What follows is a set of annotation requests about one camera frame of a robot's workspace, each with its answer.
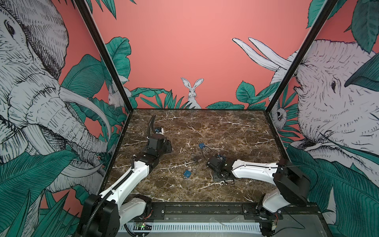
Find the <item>black cable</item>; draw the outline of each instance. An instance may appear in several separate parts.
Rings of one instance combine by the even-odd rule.
[[[91,214],[91,216],[89,217],[88,221],[87,221],[87,224],[86,224],[86,227],[83,231],[83,237],[87,237],[87,234],[88,234],[88,230],[89,230],[89,227],[91,226],[91,223],[92,221],[94,220],[97,212],[99,211],[100,207],[103,205],[103,203],[105,202],[105,200],[112,194],[112,190],[110,190],[104,197],[103,199],[100,200],[100,202],[97,204],[95,210],[93,211],[93,213]]]
[[[208,149],[210,149],[209,147],[207,147],[207,146],[203,146],[203,148],[204,147],[206,147],[206,148],[208,148]],[[203,148],[201,148],[201,150],[203,150]],[[211,150],[211,152],[213,152],[215,155],[216,155],[216,153],[212,150],[212,149],[210,149]]]
[[[154,121],[155,121],[155,117],[156,117],[156,115],[153,115],[153,116],[151,117],[151,125],[150,125],[150,127],[151,127],[151,130],[153,131],[153,133],[156,133],[155,130],[154,130]]]
[[[155,117],[156,117],[156,115],[153,115],[153,116],[151,117],[150,122],[149,122],[149,124],[148,124],[148,126],[147,126],[147,137],[148,137],[148,138],[150,137],[150,128],[152,127],[152,124],[154,123]]]
[[[299,225],[301,225],[303,228],[300,228],[300,227],[284,227],[284,228],[281,228],[280,230],[276,231],[275,234],[273,234],[272,236],[276,235],[277,233],[281,232],[282,230],[284,229],[305,229],[305,226],[303,226],[303,224],[301,224],[300,222],[298,222],[295,218],[293,218],[293,216],[291,216],[291,214],[289,214],[284,208],[283,210],[294,220],[296,221]]]
[[[138,237],[138,235],[132,233],[132,232],[129,230],[129,228],[128,228],[128,226],[127,226],[126,224],[124,224],[124,228],[126,229],[126,232],[128,232],[128,234],[130,234],[131,236],[133,236],[133,237]],[[143,233],[141,236],[147,236],[149,233],[150,233],[150,232],[147,232],[147,234]]]
[[[120,185],[122,183],[124,183],[132,174],[133,174],[133,169],[134,169],[134,157],[132,157],[132,164],[131,164],[131,170],[130,172],[118,183],[116,184],[112,190],[116,190],[118,187],[120,187]],[[86,227],[83,231],[83,237],[87,237],[87,234],[88,234],[88,230],[89,230],[89,227],[91,226],[91,223],[93,221],[93,219],[95,218],[97,212],[99,211],[99,209],[101,208],[101,206],[103,205],[103,203],[106,201],[106,199],[113,193],[112,190],[110,190],[101,200],[100,202],[97,204],[95,210],[93,211],[93,213],[91,214],[91,216],[89,217],[88,221],[87,221],[87,224],[86,224]]]
[[[123,184],[133,174],[134,172],[133,169],[134,169],[134,157],[132,158],[131,170],[129,171],[129,173],[120,182],[118,182],[112,189],[116,190],[118,187],[120,187],[121,184]]]

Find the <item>green leaf illustration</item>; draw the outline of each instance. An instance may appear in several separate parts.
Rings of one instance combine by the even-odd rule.
[[[146,104],[148,104],[148,105],[154,107],[154,108],[161,108],[161,107],[159,107],[158,105],[154,104],[153,102],[151,102],[151,101],[149,101],[149,100],[147,100],[147,99],[145,99],[145,98],[142,98],[142,97],[141,97],[141,100],[144,101]]]
[[[75,112],[77,113],[77,115],[79,116],[80,120],[82,122],[85,122],[86,121],[86,114],[83,113],[83,111],[81,111],[81,109],[79,108],[79,106],[76,104],[76,103],[70,103],[71,107],[75,110]]]
[[[161,94],[161,93],[168,94],[168,91],[165,89],[153,89],[153,88],[138,87],[138,88],[132,90],[131,93],[132,93],[132,97],[138,97],[139,94],[143,94],[144,96],[147,96],[147,97],[153,97],[153,96],[155,96],[155,93],[157,93],[157,94]]]
[[[245,108],[244,105],[230,105],[226,107],[226,110],[243,110]]]
[[[347,237],[347,236],[341,234],[341,233],[338,231],[338,226],[337,226],[337,225],[334,225],[334,224],[328,224],[328,227],[329,227],[330,231],[332,232],[333,237]]]
[[[289,143],[294,142],[294,140],[292,140],[292,139],[290,139],[290,138],[288,138],[288,137],[280,137],[280,139],[281,139],[282,141],[286,141],[286,142],[289,142]]]
[[[290,127],[290,126],[284,126],[284,127],[283,127],[283,130],[294,131],[294,132],[298,132],[298,133],[300,133],[299,130],[297,130],[296,128]]]
[[[287,122],[285,123],[286,126],[294,125],[294,124],[298,124],[298,121],[297,121],[297,120],[291,120],[291,121],[287,121]]]
[[[167,108],[175,108],[175,104],[176,104],[176,96],[174,99],[172,99],[172,96],[171,96],[171,99],[170,99],[170,102],[169,102]]]
[[[287,99],[287,93],[288,93],[288,84],[285,86],[283,91],[283,97],[282,97],[282,108],[284,107],[285,100]]]
[[[379,34],[379,2],[358,0],[353,12],[351,32],[360,47],[371,53]]]
[[[47,190],[45,191],[45,198],[46,198],[47,206],[49,209],[52,208],[56,204],[56,201],[52,193]]]
[[[372,161],[372,162],[374,162],[376,164],[379,164],[379,155],[377,155],[377,154],[374,154],[374,153],[371,153],[371,152],[368,152],[368,151],[362,151],[362,150],[357,150],[357,149],[349,148],[349,147],[346,147],[346,146],[342,146],[342,145],[337,144],[334,141],[330,140],[329,138],[327,138],[324,135],[323,135],[323,137],[326,140],[328,140],[329,142],[332,142],[333,144],[339,146],[343,150],[351,152],[351,153],[353,153],[355,155],[362,156],[362,157],[366,158],[367,160],[370,160],[370,161]]]
[[[100,3],[100,0],[96,0],[97,4],[99,5],[101,11],[103,11],[103,8],[101,7],[101,3]]]
[[[67,196],[68,193],[49,210],[38,224],[31,237],[51,237],[52,233],[55,233],[61,228],[58,223],[60,223],[59,218]]]
[[[187,108],[190,108],[191,104],[192,103],[189,103],[189,101],[187,101],[182,107],[185,106],[184,108],[187,109]]]
[[[61,86],[85,98],[92,98],[100,91],[103,84],[104,73],[101,62],[86,54],[71,68]]]
[[[172,101],[172,90],[164,98],[164,108]]]
[[[137,108],[138,104],[137,104],[137,102],[136,102],[136,98],[135,98],[135,97],[129,97],[128,99],[129,99],[129,101],[130,101],[132,107],[133,107],[133,108]]]
[[[248,98],[255,96],[254,86],[242,81],[237,88],[236,96],[239,101],[247,103]]]
[[[77,215],[78,214],[73,216],[71,220],[69,221],[69,223],[67,223],[65,227],[62,227],[60,229],[61,234],[58,235],[58,237],[66,237],[67,235],[72,235],[73,233],[75,233],[76,227],[78,226],[78,223],[79,223],[79,218],[77,218]]]
[[[49,186],[59,173],[78,155],[68,151],[58,151],[49,155],[29,155],[24,152],[16,159],[0,165],[0,193],[12,193],[0,196],[0,232],[6,229],[15,219],[30,192],[33,203],[41,191]]]
[[[184,98],[184,96],[182,98],[179,99],[179,101],[176,103],[176,106],[175,108],[179,108],[180,107],[180,104],[182,103],[182,99]]]
[[[313,0],[310,3],[309,11],[308,11],[308,27],[313,25],[313,22],[316,20],[318,13],[321,11],[321,8],[324,4],[325,0]],[[336,5],[334,6],[332,12],[330,13],[329,18],[334,16],[334,14],[345,4],[346,0],[338,0]]]
[[[287,112],[287,119],[293,119],[298,116],[299,109],[297,108],[297,105],[298,104],[296,104],[296,108],[291,109]]]
[[[104,5],[108,8],[108,10],[112,13],[112,15],[116,18],[116,7],[114,6],[114,0],[102,0]]]
[[[159,97],[159,95],[157,94],[156,91],[155,91],[155,100],[157,101],[157,104],[158,104],[159,108],[163,108],[162,100],[161,100],[161,98]]]
[[[287,105],[289,105],[289,104],[292,102],[293,98],[295,98],[296,95],[297,95],[296,92],[293,93],[293,94],[292,94],[292,95],[286,100],[286,102],[284,103],[283,107],[285,108]]]
[[[280,82],[275,82],[269,85],[268,87],[266,87],[265,89],[263,89],[261,92],[259,92],[257,96],[262,96],[262,99],[265,99],[269,97],[271,94],[275,93],[279,85],[280,85]]]
[[[99,107],[105,114],[108,119],[108,122],[111,126],[120,125],[121,122],[127,119],[127,115],[122,112],[122,110],[117,109],[114,105],[109,105],[103,100],[98,100],[97,98],[89,98],[89,100],[94,103],[97,107]],[[98,120],[101,125],[104,124],[103,120],[100,118],[98,114],[93,112],[91,109],[78,105],[80,110],[84,112],[84,114],[92,119],[93,121]]]
[[[84,205],[84,201],[89,197],[88,191],[80,185],[74,186],[73,189],[76,191],[75,197],[80,201],[80,204]]]
[[[293,132],[283,132],[283,131],[278,131],[278,133],[284,137],[298,137],[300,138],[297,134]]]
[[[344,33],[347,32],[347,31],[349,31],[349,30],[351,30],[351,24],[350,24],[350,26],[344,31]]]
[[[368,179],[367,175],[363,173],[360,169],[358,169],[354,164],[351,165],[350,169],[360,173],[361,175],[365,176]]]
[[[112,153],[107,153],[107,152],[99,153],[100,160],[103,163],[103,165],[105,166],[105,168],[104,168],[105,170],[108,170],[108,166],[111,162],[112,155],[113,155]]]
[[[111,138],[109,138],[109,142],[108,142],[108,145],[106,147],[107,151],[109,151],[113,145],[117,144],[119,137],[120,137],[120,134],[117,134],[117,133],[113,133],[111,135]]]
[[[313,22],[316,20],[318,13],[324,5],[325,0],[313,0],[309,5],[308,10],[308,26],[307,28],[313,25]]]
[[[127,38],[115,37],[106,44],[106,48],[117,70],[117,73],[125,78],[130,74],[130,61],[127,58],[132,53]]]
[[[247,109],[248,110],[265,110],[266,109],[265,105],[266,105],[266,102],[252,104],[252,105],[249,105]]]
[[[290,105],[288,106],[287,108],[285,108],[286,110],[289,110],[289,111],[298,111],[298,104],[293,104],[293,105]]]
[[[358,85],[364,88],[379,91],[379,53],[362,65],[346,82],[349,85]]]
[[[250,97],[250,98],[247,99],[247,103],[248,103],[249,105],[251,105],[251,104],[255,104],[255,103],[257,103],[258,101],[261,101],[262,99],[264,99],[264,98],[263,98],[263,95],[260,95],[260,96],[253,96],[253,97]]]
[[[88,6],[89,6],[89,10],[91,11],[91,13],[92,13],[92,3],[91,3],[91,0],[86,0],[87,1],[87,3],[88,3]]]
[[[26,217],[28,215],[29,207],[30,192],[28,192],[20,211],[18,212],[5,237],[21,237],[23,228],[25,226]]]
[[[327,210],[329,194],[334,190],[337,230],[349,237],[379,236],[379,188],[361,174],[338,162],[313,159],[303,151],[288,146],[287,152],[294,165],[310,178],[310,202],[316,202],[321,212]]]
[[[232,102],[219,101],[211,105],[208,105],[206,108],[211,109],[211,110],[223,110],[226,107],[231,106],[231,105],[233,105]]]

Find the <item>elephant ear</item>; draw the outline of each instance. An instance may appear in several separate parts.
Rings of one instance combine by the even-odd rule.
[[[0,0],[0,6],[21,25],[46,70],[58,79],[64,66],[68,33],[51,0]]]

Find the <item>rabbit illustration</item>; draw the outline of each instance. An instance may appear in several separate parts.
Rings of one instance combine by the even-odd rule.
[[[201,83],[203,83],[204,79],[198,79],[194,86],[191,87],[191,84],[190,82],[186,79],[186,78],[183,78],[181,77],[182,81],[183,81],[183,84],[185,87],[187,87],[189,89],[189,93],[188,93],[188,101],[189,101],[189,104],[191,104],[189,106],[189,108],[201,108],[201,106],[196,102],[196,92],[195,92],[195,89],[196,87],[198,87]]]

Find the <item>black metal frame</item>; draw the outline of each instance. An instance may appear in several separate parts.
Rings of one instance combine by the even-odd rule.
[[[100,56],[104,60],[104,63],[106,67],[108,68],[109,73],[111,74],[112,80],[117,86],[118,91],[121,94],[122,99],[124,100],[124,103],[126,105],[126,108],[128,112],[133,111],[132,104],[130,103],[125,91],[124,86],[121,84],[121,81],[118,77],[118,73],[116,71],[116,68],[114,67],[113,61],[111,57],[108,54],[108,50],[106,49],[106,46],[104,44],[104,41],[100,35],[100,32],[97,30],[96,23],[94,22],[92,18],[92,14],[89,11],[86,1],[84,0],[75,0],[76,6],[78,7],[78,10],[81,14],[81,17],[83,18],[84,22],[87,25],[87,28],[92,36],[92,39],[94,40],[97,49],[100,52]]]
[[[273,106],[275,105],[275,102],[279,99],[280,95],[283,93],[283,90],[285,89],[286,85],[288,84],[289,80],[292,78],[294,72],[296,71],[297,67],[301,63],[303,57],[306,55],[308,49],[311,47],[311,44],[315,40],[317,34],[321,30],[322,26],[327,20],[327,17],[331,13],[333,7],[337,3],[338,0],[327,0],[324,7],[322,8],[319,16],[315,20],[315,23],[313,24],[312,28],[310,29],[306,39],[304,40],[303,44],[301,45],[299,52],[295,56],[295,59],[293,60],[290,68],[288,69],[285,77],[283,78],[281,84],[279,85],[276,93],[274,94],[273,99],[267,106],[266,110],[257,110],[257,111],[263,111],[264,115],[266,117],[266,120],[269,124],[269,127],[273,133],[275,142],[277,146],[279,147],[279,151],[284,159],[288,159],[288,154],[285,151],[285,148],[282,144],[282,141],[277,134],[277,131],[272,123],[271,117],[269,115],[270,111],[272,110]],[[80,14],[82,15],[82,18],[87,25],[87,28],[100,52],[101,57],[104,60],[105,65],[107,66],[112,79],[114,80],[125,104],[129,111],[128,118],[125,122],[125,125],[123,127],[123,130],[120,134],[119,141],[116,146],[116,150],[112,156],[112,159],[110,161],[109,167],[107,169],[106,175],[104,177],[103,183],[101,185],[100,191],[102,191],[106,185],[106,180],[109,178],[110,171],[112,169],[112,166],[114,165],[114,162],[116,160],[116,154],[121,146],[122,139],[126,133],[127,127],[129,125],[131,116],[133,114],[133,107],[125,94],[124,87],[121,84],[118,73],[114,67],[114,64],[108,54],[108,51],[106,49],[106,46],[101,38],[101,35],[96,27],[96,24],[92,18],[92,15],[87,8],[87,5],[84,0],[75,0],[75,3],[78,7],[78,10],[80,11]],[[155,109],[155,108],[147,108],[148,110],[183,110],[183,109]],[[175,214],[175,215],[209,215],[209,214],[215,214],[215,215],[236,215],[236,214],[244,214],[244,208],[257,205],[255,202],[153,202],[152,207],[156,208],[157,215],[152,216],[148,218],[148,220],[162,220],[164,219],[164,216],[167,214]],[[326,234],[328,237],[332,237],[332,233],[330,232],[325,219],[323,218],[319,208],[316,204],[311,204],[307,207],[286,207],[286,212],[292,215],[309,215],[314,214],[317,215],[326,231]],[[249,217],[247,215],[244,215],[245,218],[252,218],[251,220],[255,220],[255,217]]]
[[[245,213],[249,207],[257,206],[257,202],[152,202],[153,215],[144,221],[164,220],[169,215],[243,215],[245,220],[255,222],[268,222],[253,215]],[[332,237],[332,233],[326,223],[319,207],[315,203],[309,203],[307,207],[287,206],[279,209],[281,213],[278,219],[282,220],[283,215],[316,215],[323,226],[327,237]],[[135,222],[141,221],[139,218],[133,219]]]
[[[307,54],[309,48],[311,47],[313,41],[315,40],[317,34],[320,32],[322,26],[326,22],[328,16],[332,12],[334,6],[338,0],[327,0],[324,7],[321,9],[320,14],[316,18],[312,28],[309,30],[307,37],[305,38],[303,44],[301,45],[299,52],[295,56],[294,60],[292,61],[292,64],[290,68],[287,70],[286,75],[284,76],[282,82],[280,83],[278,89],[276,90],[274,97],[271,99],[271,102],[268,104],[266,108],[266,112],[270,112],[276,101],[279,100],[279,97],[283,93],[285,87],[290,82],[290,79],[292,78],[293,74],[295,73],[297,67],[300,65],[301,61]]]
[[[271,119],[270,113],[268,113],[268,112],[266,112],[266,111],[264,111],[263,113],[264,113],[264,115],[265,115],[265,117],[266,117],[266,121],[267,121],[268,126],[269,126],[269,128],[270,128],[270,130],[271,130],[271,133],[272,133],[273,136],[274,136],[275,143],[276,143],[276,145],[277,145],[278,148],[279,148],[279,152],[280,152],[280,154],[282,155],[282,158],[283,158],[283,159],[286,159],[286,160],[290,160],[290,158],[289,158],[287,152],[285,151],[285,148],[284,148],[284,146],[283,146],[282,140],[280,139],[280,137],[279,137],[279,135],[278,135],[278,132],[276,131],[276,128],[275,128],[275,126],[274,126],[274,124],[273,124],[273,121],[272,121],[272,119]]]
[[[105,186],[106,186],[106,182],[107,182],[107,180],[109,178],[109,175],[111,174],[112,167],[113,167],[113,165],[114,165],[114,163],[116,161],[117,153],[120,150],[121,143],[122,143],[122,140],[124,139],[126,130],[128,129],[129,122],[130,122],[130,119],[132,117],[132,114],[133,114],[133,111],[131,111],[128,114],[128,118],[126,119],[124,127],[122,128],[119,140],[117,141],[116,149],[114,150],[114,153],[113,153],[112,158],[111,158],[111,160],[109,162],[109,165],[108,165],[108,169],[105,172],[103,182],[102,182],[102,184],[100,186],[99,193],[101,193],[104,190]]]

